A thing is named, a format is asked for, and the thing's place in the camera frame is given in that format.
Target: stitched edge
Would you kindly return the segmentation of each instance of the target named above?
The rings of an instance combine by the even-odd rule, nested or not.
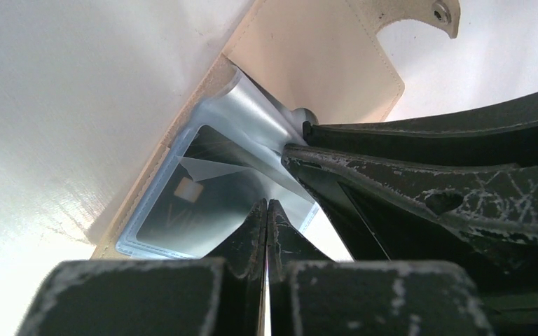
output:
[[[238,40],[236,40],[236,42],[234,42],[234,46],[232,46],[232,48],[230,48],[230,50],[227,53],[224,54],[224,55],[226,55],[226,57],[229,57],[234,52],[234,49],[236,49],[236,47],[240,43],[240,39],[242,39],[242,37],[248,32],[250,25],[254,22],[254,20],[256,20],[256,18],[258,17],[258,14],[261,12],[261,9],[263,9],[263,7],[265,7],[265,3],[267,3],[267,0],[263,0],[263,2],[261,2],[260,5],[258,5],[258,9],[256,10],[256,13],[254,13],[252,19],[249,21],[247,26],[244,28],[244,30],[242,31],[242,34],[240,34],[240,36],[238,37]]]
[[[116,234],[118,234],[118,231],[120,230],[120,227],[123,226],[122,224],[125,223],[125,221],[127,220],[127,217],[129,216],[129,214],[133,214],[135,212],[135,207],[136,207],[136,202],[137,200],[140,200],[142,197],[143,197],[143,194],[145,193],[145,189],[147,186],[150,185],[151,183],[151,180],[153,179],[153,173],[156,172],[156,169],[158,168],[158,166],[160,166],[160,164],[162,163],[162,158],[160,157],[158,159],[158,161],[156,162],[156,165],[153,166],[153,169],[151,170],[151,172],[149,173],[149,175],[147,176],[147,179],[145,180],[145,183],[143,184],[143,186],[141,187],[141,189],[139,190],[139,192],[137,193],[137,196],[135,196],[135,198],[133,199],[133,202],[131,203],[131,207],[129,207],[129,209],[126,211],[125,215],[123,216],[123,218],[121,219],[120,223],[118,224],[118,226],[116,227],[116,229],[114,230],[114,233],[112,234],[111,238],[108,240],[108,243],[106,243],[106,246],[104,247],[104,250],[102,250],[102,253],[98,256],[98,258],[101,258],[104,256],[104,254],[108,251],[108,248],[110,247],[110,243],[115,240],[114,238],[116,237]]]
[[[374,44],[374,40],[372,39],[372,36],[370,36],[370,34],[368,33],[368,30],[366,29],[366,27],[364,26],[364,24],[360,20],[359,16],[357,15],[356,11],[353,9],[350,2],[348,0],[345,0],[345,3],[347,4],[347,7],[350,8],[350,11],[352,11],[352,13],[354,13],[354,16],[356,17],[356,19],[358,19],[358,23],[360,24],[360,26],[362,27],[362,29],[366,33],[366,36],[370,39],[370,42],[372,43],[372,47],[376,50],[376,52],[378,53],[378,56],[380,57],[380,60],[385,65],[385,67],[389,71],[389,74],[391,75],[391,77],[393,78],[395,83],[397,84],[397,94],[396,94],[395,98],[393,98],[393,100],[391,100],[391,104],[389,105],[389,107],[387,107],[387,110],[384,111],[383,113],[381,113],[380,118],[382,118],[383,115],[385,115],[386,113],[389,113],[393,109],[393,105],[395,104],[395,102],[397,100],[399,100],[399,98],[401,96],[401,83],[399,82],[399,79],[397,79],[397,77],[393,74],[393,71],[389,67],[389,64],[385,61],[385,58],[380,53],[380,50],[378,50],[378,48],[376,47],[376,44]]]

